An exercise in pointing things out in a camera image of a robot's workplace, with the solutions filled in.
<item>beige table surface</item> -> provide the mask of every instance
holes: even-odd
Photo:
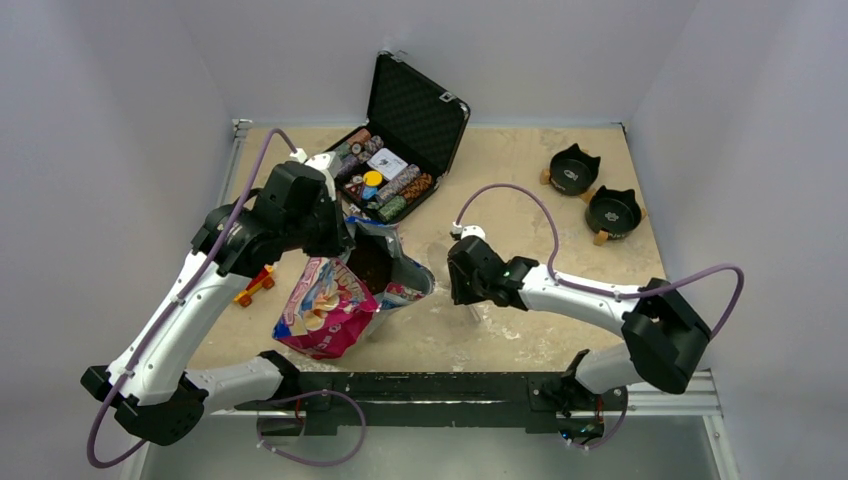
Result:
[[[290,128],[287,133],[308,154],[323,151],[351,128]],[[233,187],[241,190],[266,129],[250,131]],[[190,368],[214,368],[246,361],[258,352],[277,349],[302,370],[344,371],[559,371],[584,348],[604,348],[620,340],[599,328],[549,313],[497,308],[490,302],[454,306],[450,299],[448,235],[465,200],[493,182],[512,182],[538,194],[551,210],[560,235],[557,270],[614,284],[644,285],[664,277],[650,218],[629,237],[592,245],[583,220],[584,204],[539,184],[539,174],[551,156],[573,143],[601,156],[594,186],[635,188],[642,204],[630,154],[619,128],[504,129],[469,128],[450,174],[439,191],[404,219],[399,227],[404,250],[433,270],[434,294],[393,314],[371,337],[349,349],[343,358],[314,361],[271,338],[271,330],[306,262],[299,252],[283,256],[277,286],[254,296],[248,308],[229,306],[195,353]],[[275,138],[257,184],[271,168],[285,161],[282,140]],[[545,262],[553,247],[550,229],[538,207],[521,193],[493,190],[472,204],[463,223],[478,224],[498,254]]]

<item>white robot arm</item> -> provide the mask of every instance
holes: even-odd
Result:
[[[263,188],[251,191],[253,208],[241,210],[211,261],[207,255],[234,205],[209,213],[177,280],[141,333],[111,364],[89,367],[83,374],[81,383],[95,398],[104,402],[112,394],[110,406],[128,433],[169,445],[203,416],[274,398],[280,389],[289,364],[277,352],[214,370],[186,370],[186,365],[221,312],[266,264],[294,249],[333,257],[352,246],[335,198],[335,154],[306,160],[298,149],[292,157],[274,167]],[[134,356],[135,366],[128,371]]]
[[[640,287],[561,272],[551,275],[547,266],[533,259],[514,257],[504,262],[478,226],[460,227],[452,235],[458,240],[448,253],[454,303],[492,300],[500,307],[557,313],[624,339],[606,350],[580,352],[566,372],[564,380],[573,384],[569,388],[588,395],[648,382],[667,393],[686,390],[711,339],[710,328],[676,290],[626,299],[668,285],[665,280],[652,279]],[[592,288],[615,293],[586,291]]]

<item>white wall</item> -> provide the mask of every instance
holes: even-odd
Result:
[[[632,120],[668,273],[748,274],[713,344],[742,478],[848,471],[848,3],[701,0]],[[687,290],[714,319],[730,276]]]
[[[538,125],[629,118],[696,0],[176,2],[235,115],[361,121],[389,47],[472,122]]]
[[[173,281],[229,116],[170,0],[0,3],[2,476],[115,478],[85,460],[79,378]],[[127,441],[109,428],[98,450]]]

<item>pet bowl with cat ears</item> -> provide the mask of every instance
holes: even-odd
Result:
[[[557,191],[576,197],[586,192],[598,178],[601,157],[592,157],[574,144],[551,158],[542,171],[542,184],[550,183]]]

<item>snack bag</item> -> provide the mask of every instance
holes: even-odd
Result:
[[[356,247],[341,258],[312,258],[273,336],[315,359],[338,358],[398,308],[433,291],[433,274],[403,254],[394,226],[347,219]]]

